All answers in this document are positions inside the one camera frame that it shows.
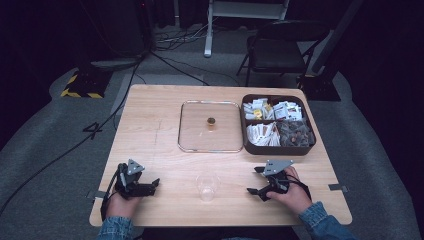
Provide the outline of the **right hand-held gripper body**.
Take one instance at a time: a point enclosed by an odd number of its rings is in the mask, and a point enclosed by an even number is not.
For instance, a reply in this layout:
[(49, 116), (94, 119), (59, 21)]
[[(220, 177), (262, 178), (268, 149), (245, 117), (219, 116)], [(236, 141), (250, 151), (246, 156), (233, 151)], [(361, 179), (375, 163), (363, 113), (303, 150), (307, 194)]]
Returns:
[(285, 169), (293, 164), (292, 160), (268, 160), (264, 169), (263, 176), (268, 180), (269, 185), (261, 190), (261, 195), (266, 198), (270, 191), (285, 194), (289, 189), (289, 180)]

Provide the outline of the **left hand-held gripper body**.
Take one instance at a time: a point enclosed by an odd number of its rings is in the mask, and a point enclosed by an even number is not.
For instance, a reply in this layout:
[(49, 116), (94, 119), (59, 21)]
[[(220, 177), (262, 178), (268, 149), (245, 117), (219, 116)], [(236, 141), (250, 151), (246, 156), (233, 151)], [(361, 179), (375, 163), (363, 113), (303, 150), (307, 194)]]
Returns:
[(127, 163), (118, 165), (117, 182), (115, 190), (124, 198), (144, 197), (148, 195), (148, 188), (138, 182), (144, 167), (129, 159)]

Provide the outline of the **person's left hand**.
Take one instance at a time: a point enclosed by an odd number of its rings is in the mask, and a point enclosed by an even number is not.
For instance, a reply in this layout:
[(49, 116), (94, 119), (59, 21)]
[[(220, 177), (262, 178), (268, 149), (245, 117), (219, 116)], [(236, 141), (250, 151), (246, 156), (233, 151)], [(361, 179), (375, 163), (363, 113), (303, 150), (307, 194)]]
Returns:
[(141, 200), (141, 197), (125, 199), (119, 193), (115, 192), (111, 195), (107, 203), (106, 217), (132, 219)]

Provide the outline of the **person's right hand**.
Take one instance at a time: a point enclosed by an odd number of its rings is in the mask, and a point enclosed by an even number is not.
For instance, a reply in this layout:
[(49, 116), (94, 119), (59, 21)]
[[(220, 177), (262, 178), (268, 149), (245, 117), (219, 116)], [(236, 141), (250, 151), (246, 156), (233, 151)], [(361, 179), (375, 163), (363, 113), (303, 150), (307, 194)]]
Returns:
[(294, 214), (299, 215), (312, 205), (311, 199), (305, 190), (295, 183), (299, 179), (296, 169), (289, 166), (284, 169), (287, 178), (290, 180), (289, 189), (285, 194), (270, 191), (266, 196), (270, 199), (284, 204)]

